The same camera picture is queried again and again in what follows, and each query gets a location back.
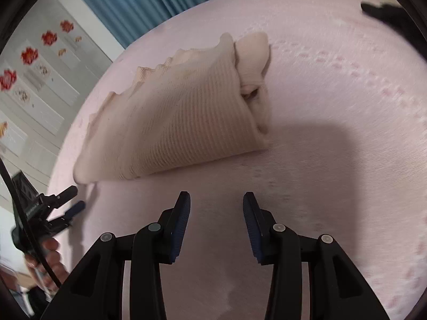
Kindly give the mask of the pink knitted sweater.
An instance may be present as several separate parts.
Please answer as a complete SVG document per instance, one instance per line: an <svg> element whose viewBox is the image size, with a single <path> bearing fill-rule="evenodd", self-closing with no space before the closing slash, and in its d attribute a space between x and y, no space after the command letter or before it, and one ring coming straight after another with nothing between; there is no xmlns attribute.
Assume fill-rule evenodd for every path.
<svg viewBox="0 0 427 320"><path fill-rule="evenodd" d="M225 33L215 47L139 68L132 86L109 93L91 116L74 180L130 180L265 149L269 58L267 34Z"/></svg>

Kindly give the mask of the pink bed with patterned sheet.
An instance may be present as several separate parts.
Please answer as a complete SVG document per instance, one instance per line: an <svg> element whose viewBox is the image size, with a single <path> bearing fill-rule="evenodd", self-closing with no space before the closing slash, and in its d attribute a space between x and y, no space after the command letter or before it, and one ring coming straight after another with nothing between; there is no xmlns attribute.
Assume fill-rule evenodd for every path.
<svg viewBox="0 0 427 320"><path fill-rule="evenodd" d="M72 123L49 190L86 208L69 269L103 233L133 234L190 195L169 319L262 319L247 192L289 234L330 235L404 319L426 289L426 59L364 0L210 0L109 66Z"/></svg>

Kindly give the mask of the white wardrobe with red decorations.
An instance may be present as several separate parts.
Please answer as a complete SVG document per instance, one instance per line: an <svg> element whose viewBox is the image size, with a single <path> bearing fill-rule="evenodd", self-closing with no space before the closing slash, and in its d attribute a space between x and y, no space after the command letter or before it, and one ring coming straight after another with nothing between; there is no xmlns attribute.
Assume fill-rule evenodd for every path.
<svg viewBox="0 0 427 320"><path fill-rule="evenodd" d="M111 65L72 11L82 0L38 0L1 52L1 157L47 190L64 138Z"/></svg>

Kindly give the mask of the black puffer jacket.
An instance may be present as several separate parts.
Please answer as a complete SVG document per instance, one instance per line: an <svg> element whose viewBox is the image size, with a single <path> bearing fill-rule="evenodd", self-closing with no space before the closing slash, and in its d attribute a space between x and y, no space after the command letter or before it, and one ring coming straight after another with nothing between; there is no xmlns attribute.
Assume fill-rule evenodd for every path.
<svg viewBox="0 0 427 320"><path fill-rule="evenodd" d="M393 4L376 6L368 2L361 2L361 9L364 14L383 22L409 41L424 40L418 26L402 7Z"/></svg>

